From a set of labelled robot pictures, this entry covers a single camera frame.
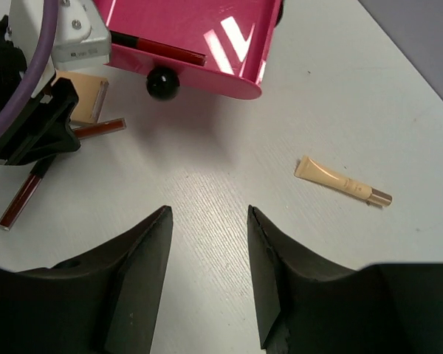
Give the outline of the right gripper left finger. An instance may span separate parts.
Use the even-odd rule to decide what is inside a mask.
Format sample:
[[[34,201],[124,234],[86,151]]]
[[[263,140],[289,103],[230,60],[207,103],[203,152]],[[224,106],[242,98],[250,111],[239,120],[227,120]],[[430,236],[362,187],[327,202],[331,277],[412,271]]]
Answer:
[[[0,268],[0,353],[149,353],[173,213],[51,268]]]

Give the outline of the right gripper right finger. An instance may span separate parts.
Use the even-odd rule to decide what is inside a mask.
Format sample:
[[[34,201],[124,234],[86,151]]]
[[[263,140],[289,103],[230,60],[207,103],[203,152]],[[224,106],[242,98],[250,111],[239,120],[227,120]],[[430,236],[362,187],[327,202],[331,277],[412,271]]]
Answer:
[[[346,268],[254,206],[247,240],[266,353],[443,353],[443,263]]]

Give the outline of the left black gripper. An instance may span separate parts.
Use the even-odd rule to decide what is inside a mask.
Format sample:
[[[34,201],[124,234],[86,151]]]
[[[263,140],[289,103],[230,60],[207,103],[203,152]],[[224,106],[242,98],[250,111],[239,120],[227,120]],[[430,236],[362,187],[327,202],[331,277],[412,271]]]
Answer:
[[[7,38],[8,16],[0,19],[0,113],[18,88],[27,69],[23,52]],[[50,88],[51,100],[43,94],[28,99],[7,132],[0,137],[0,165],[22,166],[61,153],[75,152],[80,140],[70,127],[78,104],[71,80],[59,78]]]

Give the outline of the red lip gloss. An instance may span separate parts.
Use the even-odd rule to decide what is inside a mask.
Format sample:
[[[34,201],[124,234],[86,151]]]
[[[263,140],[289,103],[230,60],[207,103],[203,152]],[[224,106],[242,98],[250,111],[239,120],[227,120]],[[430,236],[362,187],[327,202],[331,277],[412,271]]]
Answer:
[[[102,136],[108,133],[121,131],[126,128],[124,118],[113,119],[106,122],[99,122],[94,125],[73,129],[73,133],[78,139],[88,139],[95,136]]]
[[[25,206],[34,195],[56,156],[50,156],[34,164],[29,175],[21,185],[13,200],[0,217],[0,229],[10,231]]]

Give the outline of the red lip gloss tube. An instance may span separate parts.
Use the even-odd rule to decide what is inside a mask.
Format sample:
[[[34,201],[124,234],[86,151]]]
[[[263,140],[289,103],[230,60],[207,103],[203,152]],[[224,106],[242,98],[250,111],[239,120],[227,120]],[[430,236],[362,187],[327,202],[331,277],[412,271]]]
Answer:
[[[204,66],[206,63],[206,56],[198,52],[193,52],[188,49],[171,46],[169,44],[164,44],[113,30],[111,30],[110,33],[111,42],[113,44],[136,49],[152,55],[159,55],[161,57],[182,61],[184,63],[189,63],[196,66]]]

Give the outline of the beige concealer tube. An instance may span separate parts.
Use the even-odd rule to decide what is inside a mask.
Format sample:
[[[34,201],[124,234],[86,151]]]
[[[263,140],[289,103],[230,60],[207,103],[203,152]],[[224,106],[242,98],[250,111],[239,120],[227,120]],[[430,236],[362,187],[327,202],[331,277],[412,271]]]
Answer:
[[[337,190],[378,207],[388,207],[393,200],[391,195],[331,170],[308,156],[301,158],[300,163],[295,169],[294,176]]]

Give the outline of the pink top drawer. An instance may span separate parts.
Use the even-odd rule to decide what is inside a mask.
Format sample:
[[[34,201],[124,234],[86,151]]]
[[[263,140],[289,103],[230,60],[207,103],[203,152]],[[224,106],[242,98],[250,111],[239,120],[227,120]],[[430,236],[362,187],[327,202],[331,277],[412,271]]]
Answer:
[[[109,30],[206,56],[204,66],[111,43],[110,66],[146,76],[148,93],[170,100],[187,86],[240,100],[261,96],[283,1],[96,1]]]

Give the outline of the beige powder compact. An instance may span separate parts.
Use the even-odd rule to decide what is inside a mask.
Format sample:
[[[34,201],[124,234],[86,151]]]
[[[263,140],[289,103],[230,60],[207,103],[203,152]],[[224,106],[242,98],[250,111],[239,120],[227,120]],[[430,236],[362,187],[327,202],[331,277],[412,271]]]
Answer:
[[[108,79],[80,72],[57,71],[56,79],[61,77],[71,80],[78,95],[71,123],[77,126],[96,124],[109,87]]]

